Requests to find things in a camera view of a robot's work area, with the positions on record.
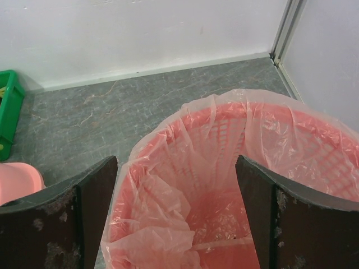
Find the pink container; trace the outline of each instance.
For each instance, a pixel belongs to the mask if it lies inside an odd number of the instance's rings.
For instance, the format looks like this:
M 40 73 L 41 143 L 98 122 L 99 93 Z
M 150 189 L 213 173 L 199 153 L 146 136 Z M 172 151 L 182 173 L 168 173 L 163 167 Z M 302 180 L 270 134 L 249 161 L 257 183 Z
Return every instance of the pink container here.
M 41 191 L 44 187 L 41 174 L 31 165 L 0 164 L 0 205 Z
M 213 95 L 184 105 L 132 150 L 103 234 L 107 268 L 258 269 L 234 168 L 239 154 L 359 201 L 356 132 L 272 92 Z

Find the pink trash can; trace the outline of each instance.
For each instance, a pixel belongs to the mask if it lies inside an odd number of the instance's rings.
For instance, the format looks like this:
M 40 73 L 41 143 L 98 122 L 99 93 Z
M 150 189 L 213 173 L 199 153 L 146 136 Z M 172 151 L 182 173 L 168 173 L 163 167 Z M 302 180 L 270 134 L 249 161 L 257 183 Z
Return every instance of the pink trash can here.
M 238 155 L 359 201 L 358 153 L 357 133 L 283 95 L 233 90 L 192 101 L 122 167 L 102 240 L 107 268 L 259 268 Z

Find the green crate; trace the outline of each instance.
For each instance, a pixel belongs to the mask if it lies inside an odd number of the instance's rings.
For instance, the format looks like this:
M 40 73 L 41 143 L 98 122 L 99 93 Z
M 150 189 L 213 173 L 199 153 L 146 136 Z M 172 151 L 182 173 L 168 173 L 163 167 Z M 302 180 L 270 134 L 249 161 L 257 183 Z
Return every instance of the green crate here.
M 10 156 L 25 91 L 13 70 L 0 72 L 0 89 L 2 87 L 6 89 L 0 104 L 0 161 L 5 161 Z

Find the wall trim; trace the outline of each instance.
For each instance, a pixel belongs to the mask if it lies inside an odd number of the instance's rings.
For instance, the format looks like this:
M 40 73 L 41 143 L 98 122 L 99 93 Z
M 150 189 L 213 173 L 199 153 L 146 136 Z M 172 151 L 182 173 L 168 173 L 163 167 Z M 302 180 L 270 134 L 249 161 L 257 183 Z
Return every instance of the wall trim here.
M 213 66 L 216 64 L 223 64 L 223 63 L 247 61 L 247 60 L 258 59 L 258 58 L 267 58 L 268 56 L 269 56 L 268 52 L 263 52 L 263 53 L 254 53 L 249 55 L 241 55 L 236 57 L 215 59 L 215 60 L 209 60 L 203 62 L 195 62 L 195 63 L 183 64 L 178 66 L 168 66 L 168 67 L 150 69 L 150 70 L 135 72 L 135 73 L 123 73 L 123 71 L 118 71 L 118 72 L 114 71 L 114 72 L 109 72 L 107 74 L 98 74 L 98 75 L 95 74 L 95 75 L 89 75 L 87 77 L 81 77 L 79 79 L 61 81 L 60 83 L 44 84 L 41 89 L 27 89 L 27 91 L 34 93 L 55 91 L 61 89 L 68 89 L 72 87 L 81 87 L 86 85 L 98 84 L 102 82 L 124 80 L 126 78 L 155 75 L 159 73 L 173 72 L 173 71 L 205 67 L 205 66 Z
M 294 99 L 304 103 L 303 99 L 301 98 L 301 95 L 299 94 L 293 81 L 291 80 L 286 69 L 283 67 L 283 65 L 281 63 L 278 65 L 277 72 L 278 72 L 280 78 L 282 79 L 285 87 L 287 88 L 287 91 L 288 91 L 289 95 L 291 96 L 291 98 L 294 98 Z

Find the trash can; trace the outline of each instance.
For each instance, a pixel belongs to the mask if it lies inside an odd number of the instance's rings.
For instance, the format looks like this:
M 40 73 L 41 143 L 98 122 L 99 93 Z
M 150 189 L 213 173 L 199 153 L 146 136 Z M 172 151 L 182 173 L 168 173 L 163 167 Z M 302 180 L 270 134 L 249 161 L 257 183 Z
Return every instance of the trash can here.
M 239 154 L 359 201 L 358 141 L 339 121 L 269 91 L 184 105 L 121 169 L 102 239 L 107 268 L 259 268 L 234 168 Z

